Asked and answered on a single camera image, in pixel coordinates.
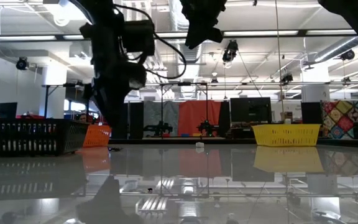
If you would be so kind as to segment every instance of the white column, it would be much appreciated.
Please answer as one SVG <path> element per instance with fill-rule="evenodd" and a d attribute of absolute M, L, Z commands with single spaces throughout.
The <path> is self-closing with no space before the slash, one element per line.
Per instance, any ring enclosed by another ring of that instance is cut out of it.
<path fill-rule="evenodd" d="M 61 85 L 66 83 L 67 68 L 57 62 L 52 62 L 49 66 L 42 69 L 42 81 L 44 85 Z M 66 89 L 63 87 L 58 87 L 55 91 L 53 89 L 54 87 L 49 88 L 47 118 L 63 118 Z M 44 115 L 45 94 L 46 88 L 43 88 L 40 98 L 41 116 Z"/>
<path fill-rule="evenodd" d="M 314 69 L 301 73 L 303 82 L 329 82 L 328 66 L 325 63 L 312 65 Z M 302 87 L 302 102 L 329 101 L 329 85 L 305 85 Z"/>

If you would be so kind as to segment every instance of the black monitor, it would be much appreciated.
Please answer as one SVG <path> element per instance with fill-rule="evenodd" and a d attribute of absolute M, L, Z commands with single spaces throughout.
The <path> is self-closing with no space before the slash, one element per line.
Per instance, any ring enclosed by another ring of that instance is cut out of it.
<path fill-rule="evenodd" d="M 301 103 L 303 124 L 323 124 L 320 102 Z"/>
<path fill-rule="evenodd" d="M 270 97 L 231 98 L 231 122 L 272 122 L 272 105 Z"/>
<path fill-rule="evenodd" d="M 16 118 L 17 103 L 0 103 L 0 118 Z"/>

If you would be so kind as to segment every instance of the black wire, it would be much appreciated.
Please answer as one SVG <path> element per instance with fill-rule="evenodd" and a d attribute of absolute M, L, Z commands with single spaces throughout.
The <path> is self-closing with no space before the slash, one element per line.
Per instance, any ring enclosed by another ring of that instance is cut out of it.
<path fill-rule="evenodd" d="M 135 57 L 135 58 L 129 58 L 127 52 L 124 50 L 124 46 L 123 46 L 123 44 L 122 44 L 122 38 L 119 38 L 119 39 L 118 39 L 118 44 L 119 44 L 119 49 L 120 49 L 121 53 L 123 54 L 123 56 L 124 56 L 127 60 L 138 60 L 138 59 L 140 59 L 140 58 L 143 56 L 143 54 L 140 54 L 140 55 L 138 55 L 138 56 Z"/>
<path fill-rule="evenodd" d="M 254 202 L 254 204 L 253 204 L 253 206 L 252 206 L 252 208 L 251 208 L 251 212 L 249 213 L 249 217 L 248 217 L 248 220 L 247 220 L 247 224 L 249 223 L 249 220 L 251 219 L 252 213 L 254 212 L 254 208 L 255 208 L 256 204 L 258 203 L 258 200 L 259 200 L 259 198 L 260 198 L 260 195 L 262 194 L 262 191 L 264 191 L 265 184 L 266 184 L 266 182 L 265 182 L 264 185 L 262 186 L 262 189 L 260 190 L 259 195 L 258 195 L 258 197 L 256 198 L 256 201 Z"/>
<path fill-rule="evenodd" d="M 252 84 L 254 84 L 255 89 L 256 89 L 256 90 L 258 91 L 258 93 L 259 93 L 259 96 L 260 96 L 260 97 L 263 97 L 262 94 L 260 94 L 260 91 L 259 91 L 258 87 L 256 86 L 255 82 L 253 81 L 253 79 L 252 79 L 252 77 L 251 77 L 251 74 L 249 73 L 248 68 L 247 68 L 247 66 L 246 66 L 246 63 L 244 62 L 244 60 L 243 60 L 242 57 L 241 57 L 240 51 L 239 51 L 239 55 L 240 55 L 242 64 L 244 65 L 244 68 L 246 68 L 246 71 L 247 71 L 247 73 L 248 73 L 248 76 L 249 76 L 249 78 L 251 79 Z"/>
<path fill-rule="evenodd" d="M 136 12 L 140 12 L 140 13 L 142 13 L 143 15 L 145 15 L 145 16 L 148 18 L 148 20 L 149 20 L 149 21 L 152 23 L 152 25 L 153 25 L 153 35 L 155 36 L 155 38 L 156 38 L 157 40 L 163 42 L 165 45 L 169 46 L 170 48 L 172 48 L 172 50 L 176 51 L 176 52 L 178 53 L 178 55 L 182 58 L 183 65 L 185 66 L 185 67 L 183 68 L 183 71 L 181 72 L 181 74 L 179 74 L 179 75 L 177 75 L 177 76 L 175 76 L 175 77 L 165 77 L 165 76 L 163 76 L 163 75 L 158 74 L 157 72 L 153 72 L 153 71 L 148 70 L 148 69 L 146 69 L 146 71 L 148 71 L 148 72 L 150 72 L 150 73 L 152 73 L 152 74 L 154 74 L 154 75 L 156 75 L 156 76 L 158 76 L 158 77 L 160 77 L 160 78 L 165 78 L 165 79 L 167 79 L 167 80 L 172 80 L 172 79 L 177 79 L 177 78 L 182 77 L 182 76 L 185 74 L 186 68 L 187 68 L 187 61 L 186 61 L 185 56 L 180 52 L 180 50 L 178 50 L 178 49 L 177 49 L 176 47 L 174 47 L 172 44 L 168 43 L 166 40 L 162 39 L 162 38 L 155 32 L 155 25 L 154 25 L 154 23 L 153 23 L 153 19 L 151 18 L 151 16 L 150 16 L 149 14 L 147 14 L 145 11 L 140 10 L 140 9 L 137 9 L 137 8 L 135 8 L 135 7 L 122 6 L 122 5 L 118 5 L 118 4 L 114 4 L 114 6 L 120 7 L 120 8 L 123 8 L 123 9 L 129 9 L 129 10 L 133 10 L 133 11 L 136 11 Z"/>

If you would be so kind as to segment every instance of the fluorescent light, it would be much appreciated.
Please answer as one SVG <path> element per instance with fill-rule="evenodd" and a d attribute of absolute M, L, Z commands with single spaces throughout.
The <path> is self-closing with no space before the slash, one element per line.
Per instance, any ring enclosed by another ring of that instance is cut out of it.
<path fill-rule="evenodd" d="M 0 41 L 56 40 L 54 35 L 0 36 Z"/>
<path fill-rule="evenodd" d="M 298 33 L 297 30 L 280 30 L 278 32 L 280 35 L 296 35 Z M 268 36 L 268 35 L 277 35 L 277 31 L 275 30 L 261 30 L 261 31 L 225 31 L 225 37 L 247 37 L 247 36 Z"/>
<path fill-rule="evenodd" d="M 83 40 L 84 37 L 82 35 L 64 35 L 64 39 L 66 40 Z"/>
<path fill-rule="evenodd" d="M 309 35 L 333 35 L 333 34 L 356 34 L 352 29 L 342 29 L 342 30 L 309 30 L 307 32 Z"/>
<path fill-rule="evenodd" d="M 157 33 L 158 36 L 160 36 L 161 38 L 181 38 L 181 37 L 186 37 L 187 36 L 187 32 L 159 32 Z"/>

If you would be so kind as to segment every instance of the wire cable hanging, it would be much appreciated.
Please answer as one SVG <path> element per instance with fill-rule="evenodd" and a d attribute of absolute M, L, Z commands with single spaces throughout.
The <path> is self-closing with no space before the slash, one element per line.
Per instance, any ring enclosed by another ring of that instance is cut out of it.
<path fill-rule="evenodd" d="M 260 97 L 263 97 L 262 94 L 260 94 L 260 91 L 259 91 L 258 87 L 256 86 L 254 80 L 252 79 L 251 74 L 249 73 L 248 68 L 247 68 L 246 64 L 244 63 L 244 60 L 242 59 L 242 56 L 241 56 L 240 52 L 239 52 L 239 55 L 240 55 L 240 58 L 241 58 L 241 62 L 242 62 L 242 64 L 244 65 L 244 68 L 246 68 L 248 77 L 251 79 L 252 84 L 254 84 L 255 89 L 256 89 L 256 90 L 258 91 L 258 93 L 259 93 L 259 96 L 260 96 Z"/>
<path fill-rule="evenodd" d="M 281 52 L 280 52 L 280 32 L 278 31 L 278 7 L 277 0 L 275 0 L 276 5 L 276 25 L 277 25 L 277 47 L 278 47 L 278 71 L 280 72 L 280 81 L 282 80 L 282 72 L 281 72 Z M 282 106 L 282 112 L 284 114 L 284 99 L 283 99 L 283 87 L 280 85 L 280 100 Z"/>

